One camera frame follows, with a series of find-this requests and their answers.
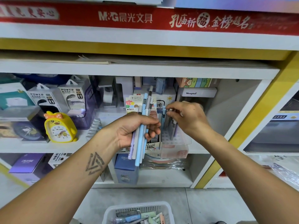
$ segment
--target triangle tattoo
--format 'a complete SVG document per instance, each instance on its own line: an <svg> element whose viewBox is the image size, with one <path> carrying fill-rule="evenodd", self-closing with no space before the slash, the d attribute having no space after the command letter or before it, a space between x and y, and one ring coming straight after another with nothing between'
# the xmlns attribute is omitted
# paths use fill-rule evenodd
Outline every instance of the triangle tattoo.
<svg viewBox="0 0 299 224"><path fill-rule="evenodd" d="M90 154L88 164L85 171L90 171L88 175L92 175L98 171L103 170L104 161L96 152Z"/></svg>

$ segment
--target yellow duck alarm clock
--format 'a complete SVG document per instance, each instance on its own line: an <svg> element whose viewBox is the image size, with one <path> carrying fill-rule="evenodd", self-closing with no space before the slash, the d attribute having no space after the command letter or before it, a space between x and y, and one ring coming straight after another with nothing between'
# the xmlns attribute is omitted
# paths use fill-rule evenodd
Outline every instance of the yellow duck alarm clock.
<svg viewBox="0 0 299 224"><path fill-rule="evenodd" d="M51 141L67 143L78 140L76 138L77 128L68 115L60 112L52 113L47 111L44 117L46 118L46 133Z"/></svg>

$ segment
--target floor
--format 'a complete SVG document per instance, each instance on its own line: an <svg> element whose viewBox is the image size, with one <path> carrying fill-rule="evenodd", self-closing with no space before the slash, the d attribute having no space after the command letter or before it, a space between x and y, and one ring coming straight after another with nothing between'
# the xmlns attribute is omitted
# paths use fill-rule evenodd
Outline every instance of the floor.
<svg viewBox="0 0 299 224"><path fill-rule="evenodd" d="M23 190L0 173L0 207ZM219 220L236 224L255 220L234 189L189 188L91 189L74 218L83 224L100 224L109 206L150 201L168 202L176 224L213 224Z"/></svg>

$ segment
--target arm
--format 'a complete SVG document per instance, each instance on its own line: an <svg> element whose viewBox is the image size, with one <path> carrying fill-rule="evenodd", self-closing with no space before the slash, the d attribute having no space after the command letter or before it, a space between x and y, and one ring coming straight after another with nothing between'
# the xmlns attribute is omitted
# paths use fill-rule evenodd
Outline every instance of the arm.
<svg viewBox="0 0 299 224"><path fill-rule="evenodd" d="M129 147L132 132L150 125L149 140L160 133L158 119L130 113L100 130L65 162L0 210L6 224L69 224L82 200L114 154Z"/></svg>
<svg viewBox="0 0 299 224"><path fill-rule="evenodd" d="M259 224L293 224L299 219L299 192L235 149L209 125L197 103L174 102L167 112L180 128L216 159Z"/></svg>

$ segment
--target white basket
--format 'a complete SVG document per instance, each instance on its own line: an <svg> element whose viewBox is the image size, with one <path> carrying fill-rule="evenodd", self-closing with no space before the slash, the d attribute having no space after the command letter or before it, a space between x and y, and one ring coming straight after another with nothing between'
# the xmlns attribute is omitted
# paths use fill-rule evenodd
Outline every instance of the white basket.
<svg viewBox="0 0 299 224"><path fill-rule="evenodd" d="M104 219L102 224L114 224L114 219L116 218L117 212L127 212L127 211L137 211L140 210L141 213L157 211L163 213L165 217L165 224L175 224L173 214L171 212L171 207L169 203L165 201L159 202L148 202L139 204L125 204L118 206L108 207L104 214Z"/></svg>

